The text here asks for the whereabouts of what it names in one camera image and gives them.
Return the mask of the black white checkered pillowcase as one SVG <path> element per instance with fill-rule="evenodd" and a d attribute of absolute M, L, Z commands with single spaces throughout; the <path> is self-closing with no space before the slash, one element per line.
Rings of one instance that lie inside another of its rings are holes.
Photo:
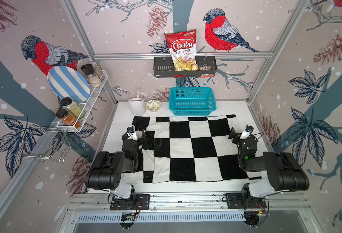
<path fill-rule="evenodd" d="M 241 129 L 235 115 L 136 116 L 132 127 L 141 145 L 136 171 L 122 175 L 129 184 L 262 178 L 239 167 L 238 148 L 228 138 Z"/>

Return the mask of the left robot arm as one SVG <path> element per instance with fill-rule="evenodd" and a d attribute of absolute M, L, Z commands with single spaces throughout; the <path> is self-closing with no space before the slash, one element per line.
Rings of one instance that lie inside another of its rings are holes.
<path fill-rule="evenodd" d="M 134 126 L 129 126 L 121 137 L 122 150 L 110 153 L 100 151 L 85 177 L 85 186 L 97 191 L 109 192 L 117 200 L 134 202 L 136 191 L 126 183 L 122 173 L 136 172 L 140 142 Z"/>

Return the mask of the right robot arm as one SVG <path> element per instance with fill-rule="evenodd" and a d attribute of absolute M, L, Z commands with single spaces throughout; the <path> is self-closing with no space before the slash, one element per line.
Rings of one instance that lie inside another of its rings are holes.
<path fill-rule="evenodd" d="M 267 177 L 243 186 L 241 200 L 259 201 L 284 191 L 308 190 L 309 178 L 291 153 L 265 151 L 262 156 L 256 156 L 258 138 L 252 132 L 253 127 L 246 125 L 242 133 L 232 128 L 228 137 L 237 145 L 238 165 L 243 171 L 267 173 Z"/>

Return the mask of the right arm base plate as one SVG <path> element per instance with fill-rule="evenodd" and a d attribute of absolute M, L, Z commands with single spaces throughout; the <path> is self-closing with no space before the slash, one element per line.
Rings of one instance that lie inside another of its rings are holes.
<path fill-rule="evenodd" d="M 265 199 L 254 198 L 250 195 L 245 198 L 241 193 L 226 193 L 222 201 L 227 203 L 229 209 L 267 209 Z"/>

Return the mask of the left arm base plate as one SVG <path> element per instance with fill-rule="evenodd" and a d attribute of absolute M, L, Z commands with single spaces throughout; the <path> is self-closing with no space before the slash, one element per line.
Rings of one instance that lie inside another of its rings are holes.
<path fill-rule="evenodd" d="M 150 204 L 150 194 L 136 194 L 129 199 L 119 199 L 113 195 L 109 203 L 111 204 L 111 211 L 148 210 Z"/>

